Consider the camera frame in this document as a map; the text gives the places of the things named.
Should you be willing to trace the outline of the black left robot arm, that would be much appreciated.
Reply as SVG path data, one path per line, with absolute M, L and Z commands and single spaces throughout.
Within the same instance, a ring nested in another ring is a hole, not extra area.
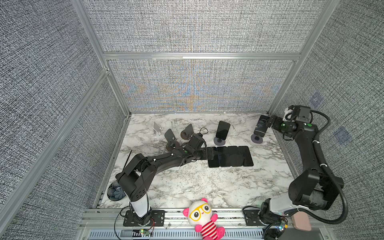
M 130 200 L 129 208 L 136 223 L 145 226 L 151 219 L 148 190 L 155 175 L 207 158 L 206 147 L 203 135 L 194 134 L 184 146 L 174 148 L 168 153 L 152 157 L 135 155 L 116 175 L 117 183 Z

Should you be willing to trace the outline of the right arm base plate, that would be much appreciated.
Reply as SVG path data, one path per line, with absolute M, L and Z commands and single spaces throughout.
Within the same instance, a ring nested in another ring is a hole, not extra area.
M 259 209 L 245 209 L 243 210 L 245 222 L 247 226 L 262 226 L 266 227 L 268 224 L 263 223 L 259 218 Z

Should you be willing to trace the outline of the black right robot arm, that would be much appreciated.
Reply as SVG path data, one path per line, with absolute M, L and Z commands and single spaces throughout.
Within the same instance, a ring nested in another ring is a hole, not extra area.
M 329 116 L 305 106 L 289 106 L 283 118 L 269 117 L 268 128 L 297 144 L 303 172 L 290 183 L 285 196 L 263 203 L 262 218 L 290 217 L 303 212 L 329 225 L 340 224 L 347 218 L 349 206 L 343 192 L 344 180 L 334 175 L 321 148 L 320 135 L 330 124 Z M 336 198 L 342 203 L 339 217 L 327 220 L 314 214 L 317 210 L 327 211 Z

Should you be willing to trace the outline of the black phone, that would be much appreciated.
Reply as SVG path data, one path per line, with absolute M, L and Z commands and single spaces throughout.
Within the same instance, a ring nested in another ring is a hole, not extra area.
M 253 167 L 253 159 L 251 156 L 251 152 L 248 146 L 239 146 L 239 153 L 242 158 L 242 166 L 243 167 Z
M 228 147 L 229 161 L 232 167 L 241 167 L 243 165 L 243 159 L 240 155 L 239 147 Z
M 208 160 L 209 168 L 220 167 L 220 161 L 219 161 L 218 151 L 216 147 L 207 148 L 207 160 Z
M 217 151 L 220 167 L 230 167 L 232 164 L 228 148 L 225 146 L 217 147 Z
M 254 130 L 254 135 L 263 138 L 268 129 L 270 117 L 261 115 Z
M 217 128 L 217 133 L 216 133 L 216 138 L 220 140 L 226 140 L 229 130 L 230 130 L 231 124 L 224 122 L 224 121 L 219 121 L 218 128 Z

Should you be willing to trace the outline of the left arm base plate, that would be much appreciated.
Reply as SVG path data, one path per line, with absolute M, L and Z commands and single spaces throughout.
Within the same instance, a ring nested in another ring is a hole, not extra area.
M 136 214 L 132 211 L 126 211 L 124 216 L 124 227 L 144 227 L 150 228 L 154 227 L 163 227 L 165 221 L 165 211 L 163 210 L 152 210 L 150 214 L 146 217 L 138 218 Z

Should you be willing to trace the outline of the white folding stand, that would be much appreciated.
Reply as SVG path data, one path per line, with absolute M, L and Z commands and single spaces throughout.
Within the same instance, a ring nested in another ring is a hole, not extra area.
M 163 128 L 160 127 L 156 122 L 153 122 L 153 130 L 156 137 L 163 134 Z

